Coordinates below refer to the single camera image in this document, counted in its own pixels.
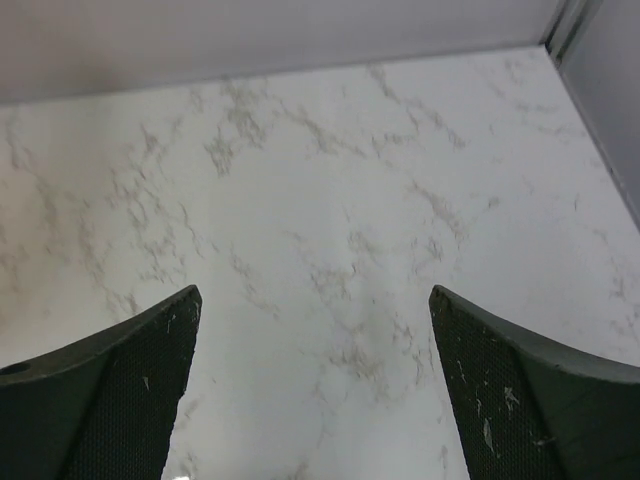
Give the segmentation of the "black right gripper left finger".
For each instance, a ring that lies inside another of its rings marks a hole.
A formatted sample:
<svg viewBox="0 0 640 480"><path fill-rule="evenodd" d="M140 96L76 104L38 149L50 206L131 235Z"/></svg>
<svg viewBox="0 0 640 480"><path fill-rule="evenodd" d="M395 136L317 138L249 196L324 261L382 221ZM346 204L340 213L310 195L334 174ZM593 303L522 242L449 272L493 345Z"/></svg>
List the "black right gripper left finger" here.
<svg viewBox="0 0 640 480"><path fill-rule="evenodd" d="M2 368L2 478L160 478L201 307L190 285L129 320Z"/></svg>

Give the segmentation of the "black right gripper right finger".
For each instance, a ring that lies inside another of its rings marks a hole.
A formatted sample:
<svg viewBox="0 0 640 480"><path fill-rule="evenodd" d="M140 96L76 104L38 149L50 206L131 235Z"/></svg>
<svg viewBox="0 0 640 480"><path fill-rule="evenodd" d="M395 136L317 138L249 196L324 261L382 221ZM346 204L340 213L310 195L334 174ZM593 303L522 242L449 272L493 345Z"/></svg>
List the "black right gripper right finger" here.
<svg viewBox="0 0 640 480"><path fill-rule="evenodd" d="M636 479L639 370L437 285L429 309L472 479Z"/></svg>

